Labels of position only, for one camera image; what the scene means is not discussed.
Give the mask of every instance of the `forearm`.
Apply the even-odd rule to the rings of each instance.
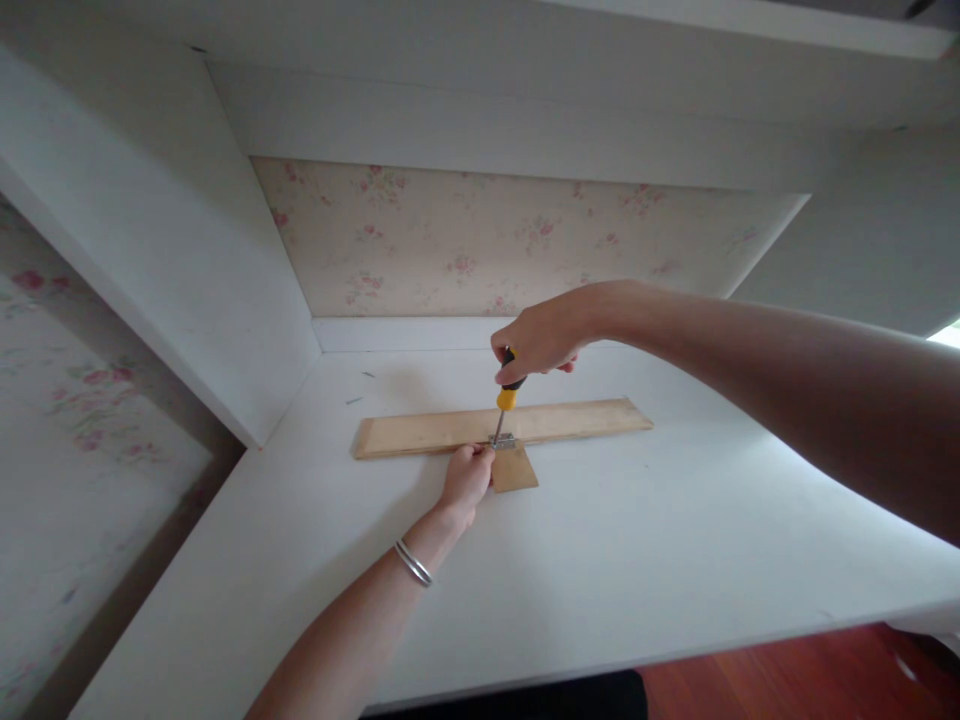
[[[591,340],[682,368],[836,480],[960,544],[960,353],[806,313],[596,287]]]
[[[465,527],[462,513],[438,507],[404,539],[433,574]],[[388,550],[301,635],[247,719],[358,717],[425,591],[396,551]]]

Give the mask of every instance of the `black screwdriver grip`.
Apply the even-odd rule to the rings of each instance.
[[[513,354],[513,350],[511,350],[511,349],[508,347],[508,348],[504,351],[504,353],[503,353],[503,363],[501,363],[500,367],[502,367],[502,368],[503,368],[503,367],[506,367],[506,366],[507,366],[507,363],[511,363],[511,362],[513,362],[513,361],[516,360],[516,359],[517,359],[517,356],[514,355],[514,354]],[[519,390],[519,389],[520,389],[520,386],[523,385],[523,383],[524,383],[524,381],[525,381],[526,379],[527,379],[526,377],[523,377],[523,378],[520,378],[519,380],[517,380],[515,383],[510,383],[509,385],[501,385],[501,387],[502,387],[504,390]]]

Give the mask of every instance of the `wooden board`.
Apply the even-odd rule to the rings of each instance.
[[[360,423],[353,456],[366,460],[453,452],[468,442],[488,442],[499,417],[500,411],[492,408],[366,418]],[[503,421],[503,432],[512,432],[526,445],[651,428],[653,423],[627,398],[519,407]]]
[[[497,450],[497,457],[493,461],[493,489],[496,492],[523,490],[539,485],[522,442],[517,441],[509,450]]]

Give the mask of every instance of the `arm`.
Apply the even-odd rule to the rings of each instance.
[[[431,575],[443,564],[490,485],[494,451],[465,445],[450,459],[436,506],[404,535]],[[304,631],[260,692],[247,720],[359,717],[427,592],[388,550]]]
[[[853,322],[633,281],[524,310],[491,338],[497,383],[600,339],[676,365],[837,481],[960,546],[960,353]]]

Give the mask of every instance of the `screwdriver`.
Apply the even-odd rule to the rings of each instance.
[[[507,363],[513,362],[517,357],[517,351],[508,347],[503,353],[503,364],[500,367],[506,367]],[[494,450],[497,449],[497,442],[500,440],[500,430],[503,429],[503,416],[507,410],[513,410],[517,406],[517,390],[523,385],[526,378],[520,378],[509,385],[500,386],[500,394],[497,396],[497,407],[500,408],[500,422],[497,423],[497,432],[493,434],[493,442],[490,444]]]

